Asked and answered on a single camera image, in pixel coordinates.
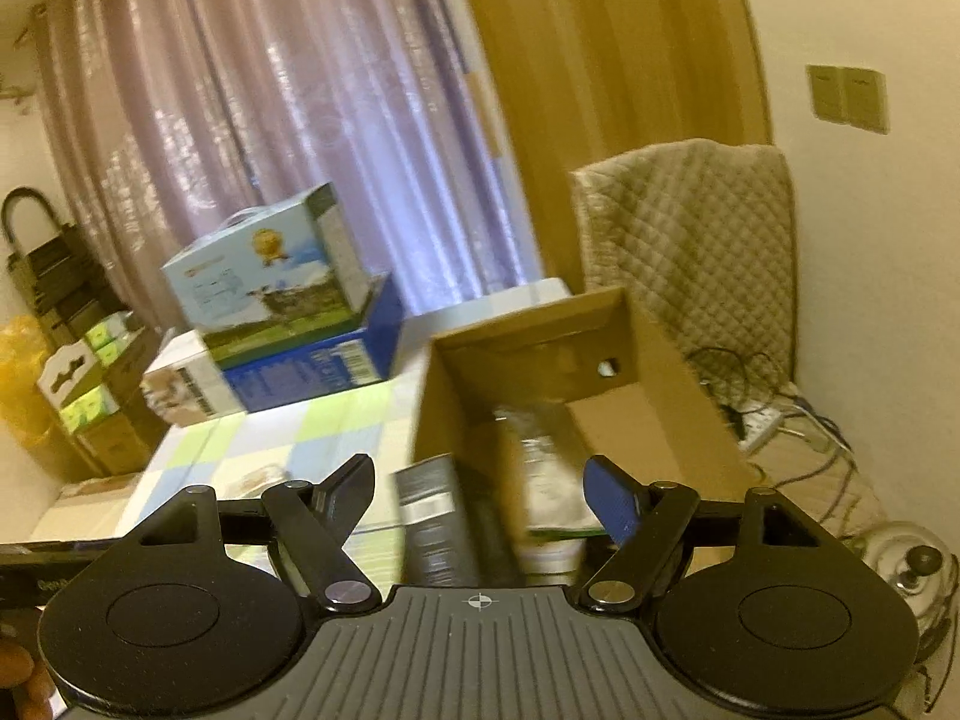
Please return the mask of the person's hand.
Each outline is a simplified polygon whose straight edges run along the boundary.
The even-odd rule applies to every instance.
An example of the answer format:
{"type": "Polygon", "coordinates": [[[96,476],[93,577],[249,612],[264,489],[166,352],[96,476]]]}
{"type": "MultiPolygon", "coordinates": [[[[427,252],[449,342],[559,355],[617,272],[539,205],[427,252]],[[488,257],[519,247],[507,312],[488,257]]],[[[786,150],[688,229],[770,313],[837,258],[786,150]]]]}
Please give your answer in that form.
{"type": "Polygon", "coordinates": [[[32,658],[23,645],[3,637],[0,644],[3,691],[13,695],[14,717],[20,720],[52,720],[50,699],[55,686],[42,661],[32,658]]]}

